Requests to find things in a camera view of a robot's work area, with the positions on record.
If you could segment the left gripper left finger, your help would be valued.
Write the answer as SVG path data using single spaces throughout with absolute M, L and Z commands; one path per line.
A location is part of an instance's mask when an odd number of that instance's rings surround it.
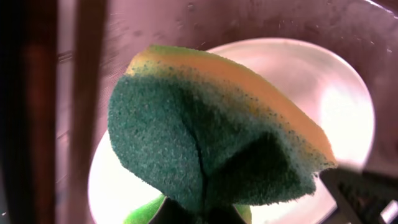
M 123 221 L 123 224 L 148 224 L 161 208 L 166 197 L 160 195 L 147 204 L 132 211 Z

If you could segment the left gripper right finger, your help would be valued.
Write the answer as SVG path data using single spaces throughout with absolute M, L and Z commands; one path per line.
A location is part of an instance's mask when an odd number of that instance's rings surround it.
M 320 179 L 349 223 L 397 224 L 397 178 L 329 169 Z

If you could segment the green and yellow sponge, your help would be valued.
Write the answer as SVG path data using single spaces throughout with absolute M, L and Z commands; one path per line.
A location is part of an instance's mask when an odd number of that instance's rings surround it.
M 336 167 L 328 138 L 247 67 L 208 52 L 153 45 L 109 101 L 121 165 L 190 212 L 265 205 L 314 193 Z

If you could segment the white plate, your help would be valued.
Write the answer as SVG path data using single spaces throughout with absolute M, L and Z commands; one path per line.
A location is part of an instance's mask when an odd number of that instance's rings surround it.
M 339 165 L 362 171 L 374 139 L 369 91 L 354 68 L 323 47 L 294 39 L 249 39 L 212 48 L 212 53 L 260 74 L 328 136 Z M 122 223 L 159 191 L 122 167 L 104 134 L 88 180 L 88 200 L 96 223 Z

